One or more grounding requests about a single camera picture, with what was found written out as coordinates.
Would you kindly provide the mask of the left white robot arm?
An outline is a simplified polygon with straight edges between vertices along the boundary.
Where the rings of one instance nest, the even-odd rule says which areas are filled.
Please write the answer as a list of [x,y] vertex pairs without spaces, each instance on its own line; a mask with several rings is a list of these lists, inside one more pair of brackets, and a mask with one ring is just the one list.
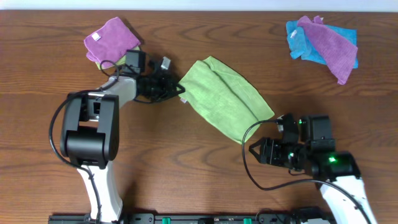
[[108,81],[94,90],[71,92],[56,112],[64,112],[57,157],[81,175],[91,204],[83,223],[119,223],[123,201],[114,178],[119,149],[119,110],[131,101],[156,104],[185,92],[170,72],[170,59],[147,60],[128,50]]

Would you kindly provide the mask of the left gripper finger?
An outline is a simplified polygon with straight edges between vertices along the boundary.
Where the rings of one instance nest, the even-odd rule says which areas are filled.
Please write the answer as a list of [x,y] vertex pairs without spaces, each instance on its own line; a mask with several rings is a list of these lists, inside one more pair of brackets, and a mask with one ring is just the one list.
[[158,97],[158,99],[155,100],[156,103],[160,103],[166,100],[169,100],[173,97],[178,96],[181,93],[185,93],[185,88],[180,87],[179,90],[172,90],[172,91],[166,91],[162,96]]
[[174,93],[185,93],[185,87],[179,84],[178,76],[173,73],[166,73],[165,77],[168,91],[172,91]]

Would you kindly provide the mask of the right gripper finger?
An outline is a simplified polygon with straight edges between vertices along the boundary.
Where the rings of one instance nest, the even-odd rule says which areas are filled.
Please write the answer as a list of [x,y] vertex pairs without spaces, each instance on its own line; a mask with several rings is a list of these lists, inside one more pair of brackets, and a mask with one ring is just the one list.
[[254,149],[249,149],[249,152],[255,157],[255,159],[258,161],[258,163],[262,164],[263,163],[263,155],[262,152],[256,152]]
[[264,148],[264,138],[260,138],[258,141],[249,146],[249,152],[262,152],[263,148]]

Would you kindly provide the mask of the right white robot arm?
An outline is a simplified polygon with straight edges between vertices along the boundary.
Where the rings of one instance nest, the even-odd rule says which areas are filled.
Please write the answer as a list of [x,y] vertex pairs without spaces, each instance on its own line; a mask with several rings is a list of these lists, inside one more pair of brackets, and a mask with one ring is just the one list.
[[300,209],[286,223],[375,223],[363,178],[354,156],[337,151],[327,115],[307,115],[295,120],[285,114],[273,120],[282,134],[280,139],[260,138],[242,152],[250,152],[261,164],[288,170],[298,180],[277,185],[278,189],[313,183],[331,210],[325,218],[315,209]]

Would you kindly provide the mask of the green microfiber cloth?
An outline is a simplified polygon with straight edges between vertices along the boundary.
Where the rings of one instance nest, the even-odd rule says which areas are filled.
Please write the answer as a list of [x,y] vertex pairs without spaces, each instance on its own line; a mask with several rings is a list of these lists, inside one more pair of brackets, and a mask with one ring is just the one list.
[[242,75],[209,56],[196,61],[179,81],[187,101],[207,122],[240,144],[249,139],[246,130],[254,123],[271,119],[274,112],[261,94]]

